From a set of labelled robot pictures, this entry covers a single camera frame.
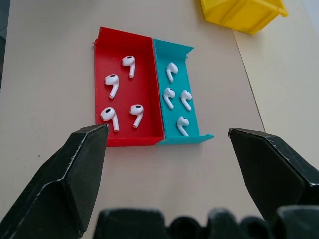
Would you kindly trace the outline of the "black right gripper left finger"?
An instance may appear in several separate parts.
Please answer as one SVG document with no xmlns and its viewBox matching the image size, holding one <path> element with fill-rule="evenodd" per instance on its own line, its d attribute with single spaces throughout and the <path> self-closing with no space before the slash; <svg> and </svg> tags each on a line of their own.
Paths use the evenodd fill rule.
<svg viewBox="0 0 319 239">
<path fill-rule="evenodd" d="M 97 199 L 107 124 L 73 132 L 38 169 L 0 222 L 0 239 L 79 239 Z"/>
</svg>

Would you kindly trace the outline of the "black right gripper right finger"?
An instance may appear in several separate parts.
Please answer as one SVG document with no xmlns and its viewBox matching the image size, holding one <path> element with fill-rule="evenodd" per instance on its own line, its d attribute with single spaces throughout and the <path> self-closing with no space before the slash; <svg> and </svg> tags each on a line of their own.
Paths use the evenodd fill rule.
<svg viewBox="0 0 319 239">
<path fill-rule="evenodd" d="M 230 128 L 245 186 L 268 221 L 287 205 L 319 205 L 319 170 L 280 137 L 261 131 Z"/>
</svg>

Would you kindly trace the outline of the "white earbud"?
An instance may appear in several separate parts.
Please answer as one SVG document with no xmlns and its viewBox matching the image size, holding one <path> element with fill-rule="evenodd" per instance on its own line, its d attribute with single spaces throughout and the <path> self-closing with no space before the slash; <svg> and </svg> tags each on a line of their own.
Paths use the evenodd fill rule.
<svg viewBox="0 0 319 239">
<path fill-rule="evenodd" d="M 171 83 L 174 81 L 173 74 L 177 74 L 177 73 L 178 73 L 178 67 L 173 62 L 170 62 L 167 66 L 166 74 Z"/>
<path fill-rule="evenodd" d="M 129 78 L 132 79 L 135 73 L 135 58 L 134 56 L 126 56 L 122 59 L 122 65 L 124 67 L 129 67 Z"/>
<path fill-rule="evenodd" d="M 167 87 L 163 93 L 163 98 L 171 110 L 174 108 L 174 105 L 170 99 L 171 98 L 173 99 L 174 97 L 175 97 L 175 91 L 172 88 Z"/>
<path fill-rule="evenodd" d="M 181 102 L 183 103 L 183 105 L 185 106 L 185 108 L 188 110 L 188 111 L 191 111 L 192 107 L 190 106 L 189 104 L 189 100 L 192 99 L 192 94 L 191 92 L 187 91 L 187 90 L 183 90 L 181 92 L 181 95 L 180 95 L 180 99 L 181 99 Z"/>
<path fill-rule="evenodd" d="M 113 99 L 119 88 L 119 76 L 116 74 L 111 74 L 105 77 L 105 85 L 112 86 L 112 89 L 109 93 L 109 98 Z"/>
<path fill-rule="evenodd" d="M 185 127 L 189 126 L 189 121 L 186 117 L 180 116 L 176 122 L 176 126 L 179 132 L 183 135 L 188 137 L 189 134 L 186 132 Z"/>
<path fill-rule="evenodd" d="M 144 114 L 144 108 L 142 105 L 140 104 L 135 104 L 135 105 L 132 105 L 129 109 L 129 113 L 131 115 L 134 115 L 136 116 L 136 119 L 133 123 L 133 128 L 136 129 L 138 128 L 141 120 L 142 120 L 142 117 L 143 117 L 143 114 Z"/>
<path fill-rule="evenodd" d="M 102 121 L 107 122 L 111 120 L 113 124 L 114 132 L 119 132 L 120 127 L 119 127 L 118 117 L 114 108 L 106 107 L 105 109 L 102 110 L 100 116 Z"/>
</svg>

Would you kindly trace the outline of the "yellow plastic bin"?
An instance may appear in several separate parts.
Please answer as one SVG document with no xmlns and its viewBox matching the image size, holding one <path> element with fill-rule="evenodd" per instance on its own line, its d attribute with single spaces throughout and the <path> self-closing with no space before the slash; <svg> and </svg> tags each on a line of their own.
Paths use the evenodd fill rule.
<svg viewBox="0 0 319 239">
<path fill-rule="evenodd" d="M 254 35 L 277 16 L 287 17 L 283 0 L 200 0 L 205 20 Z"/>
</svg>

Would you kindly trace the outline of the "teal plastic tray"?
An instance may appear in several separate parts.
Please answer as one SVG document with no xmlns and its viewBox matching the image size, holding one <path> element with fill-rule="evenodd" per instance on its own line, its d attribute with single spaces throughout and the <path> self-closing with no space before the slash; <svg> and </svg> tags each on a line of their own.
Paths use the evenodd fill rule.
<svg viewBox="0 0 319 239">
<path fill-rule="evenodd" d="M 200 144 L 213 139 L 214 136 L 211 134 L 200 134 L 194 98 L 192 97 L 192 99 L 188 101 L 192 107 L 191 111 L 188 111 L 185 108 L 180 99 L 183 90 L 187 90 L 192 94 L 186 60 L 188 53 L 193 50 L 193 47 L 159 39 L 153 40 L 153 46 L 164 126 L 164 140 L 158 144 Z M 166 74 L 166 69 L 170 62 L 173 62 L 178 67 L 178 73 L 173 74 L 174 81 L 172 83 L 169 81 Z M 172 88 L 175 91 L 175 97 L 170 99 L 174 105 L 172 110 L 168 107 L 163 98 L 163 93 L 167 87 Z M 180 116 L 186 117 L 189 121 L 189 126 L 185 127 L 186 132 L 189 134 L 188 137 L 183 136 L 176 126 L 176 122 Z"/>
</svg>

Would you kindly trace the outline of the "red plastic tray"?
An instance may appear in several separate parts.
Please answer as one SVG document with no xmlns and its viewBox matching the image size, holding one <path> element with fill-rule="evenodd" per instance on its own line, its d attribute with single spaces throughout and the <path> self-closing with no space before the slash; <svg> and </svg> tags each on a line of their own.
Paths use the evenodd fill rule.
<svg viewBox="0 0 319 239">
<path fill-rule="evenodd" d="M 134 56 L 135 73 L 129 78 L 129 67 L 122 65 L 126 56 Z M 119 76 L 119 88 L 109 98 L 112 86 L 105 85 L 105 77 Z M 94 42 L 95 123 L 102 124 L 101 112 L 106 107 L 115 109 L 119 132 L 114 132 L 108 121 L 107 147 L 149 146 L 164 139 L 164 128 L 154 57 L 153 40 L 125 31 L 100 27 Z M 144 114 L 138 128 L 133 128 L 136 116 L 129 113 L 132 105 L 140 104 Z"/>
</svg>

